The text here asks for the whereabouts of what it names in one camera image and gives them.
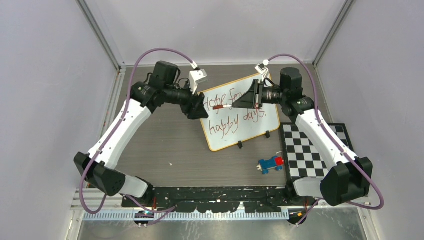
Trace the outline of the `brown whiteboard marker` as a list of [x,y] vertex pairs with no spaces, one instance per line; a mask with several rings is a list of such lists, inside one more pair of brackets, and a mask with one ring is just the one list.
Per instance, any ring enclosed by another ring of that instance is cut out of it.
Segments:
[[232,107],[231,104],[223,104],[223,105],[215,105],[212,109],[213,110],[220,110],[220,109],[231,108],[231,107]]

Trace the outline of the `yellow framed whiteboard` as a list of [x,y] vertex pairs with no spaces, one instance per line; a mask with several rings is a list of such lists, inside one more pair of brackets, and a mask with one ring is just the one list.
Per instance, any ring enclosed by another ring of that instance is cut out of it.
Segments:
[[261,109],[225,107],[238,100],[260,74],[252,74],[207,90],[204,90],[203,106],[208,113],[201,119],[207,145],[212,152],[237,145],[261,135],[273,132],[280,127],[279,111],[276,105],[265,104]]

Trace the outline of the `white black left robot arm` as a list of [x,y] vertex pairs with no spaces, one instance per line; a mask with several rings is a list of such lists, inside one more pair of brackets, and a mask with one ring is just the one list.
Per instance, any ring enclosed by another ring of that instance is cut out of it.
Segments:
[[205,95],[197,93],[198,83],[206,80],[204,69],[193,64],[188,81],[180,86],[179,67],[158,61],[145,82],[130,88],[128,100],[100,140],[87,152],[78,152],[74,163],[83,178],[109,197],[130,195],[141,207],[153,202],[153,193],[145,180],[116,170],[121,155],[139,127],[163,104],[178,105],[189,120],[207,119]]

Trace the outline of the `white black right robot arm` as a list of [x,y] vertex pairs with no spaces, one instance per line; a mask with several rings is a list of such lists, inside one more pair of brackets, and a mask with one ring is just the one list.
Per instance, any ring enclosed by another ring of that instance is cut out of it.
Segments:
[[233,108],[261,109],[264,105],[280,105],[282,112],[303,132],[317,149],[328,169],[324,177],[301,177],[288,182],[285,198],[291,205],[299,205],[305,197],[325,200],[330,206],[355,204],[370,191],[369,179],[373,164],[367,157],[358,157],[344,144],[325,122],[315,102],[303,93],[302,75],[297,68],[280,71],[280,82],[274,84],[269,70],[256,66],[261,75]]

